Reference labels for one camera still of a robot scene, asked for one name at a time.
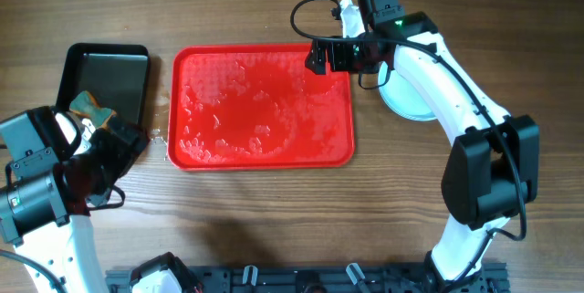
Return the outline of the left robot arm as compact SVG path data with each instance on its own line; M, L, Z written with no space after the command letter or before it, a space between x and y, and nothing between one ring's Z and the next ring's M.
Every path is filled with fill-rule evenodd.
M2 256L23 264L39 292L106 292L90 214L113 205L115 183L149 143L145 130L113 115L79 152L81 134L67 140L54 107L2 121L12 160L1 189Z

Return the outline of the white plate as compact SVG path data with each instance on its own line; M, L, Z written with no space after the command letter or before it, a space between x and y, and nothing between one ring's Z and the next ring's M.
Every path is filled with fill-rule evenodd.
M414 86L395 69L382 62L378 72L379 93L385 104L396 114L414 121L436 120L436 116Z

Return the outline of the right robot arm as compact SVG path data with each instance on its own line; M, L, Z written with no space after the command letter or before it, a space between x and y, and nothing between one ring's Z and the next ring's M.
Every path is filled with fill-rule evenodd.
M441 191L449 217L423 262L422 288L452 292L484 280L482 259L506 224L527 226L537 197L539 128L490 99L450 53L437 25L399 0L333 0L342 32L312 36L305 65L312 72L374 74L376 90L395 113L413 119L410 104L437 120L451 145Z

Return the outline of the orange and green sponge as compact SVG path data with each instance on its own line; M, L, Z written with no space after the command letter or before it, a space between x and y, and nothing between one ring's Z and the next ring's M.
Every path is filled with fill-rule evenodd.
M117 115L115 110L101 107L93 95L84 90L69 104L69 110L83 119L91 120L96 129L105 129L109 121Z

